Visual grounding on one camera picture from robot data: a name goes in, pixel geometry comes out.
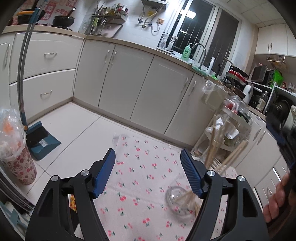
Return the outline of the person's right hand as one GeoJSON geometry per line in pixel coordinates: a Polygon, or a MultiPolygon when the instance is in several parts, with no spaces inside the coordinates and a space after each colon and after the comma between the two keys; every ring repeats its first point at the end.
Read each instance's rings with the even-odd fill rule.
{"type": "Polygon", "coordinates": [[[278,217],[280,207],[282,207],[285,203],[284,187],[287,185],[289,180],[290,174],[286,173],[281,182],[277,184],[275,193],[269,199],[269,204],[263,208],[263,216],[266,223],[269,223],[278,217]]]}

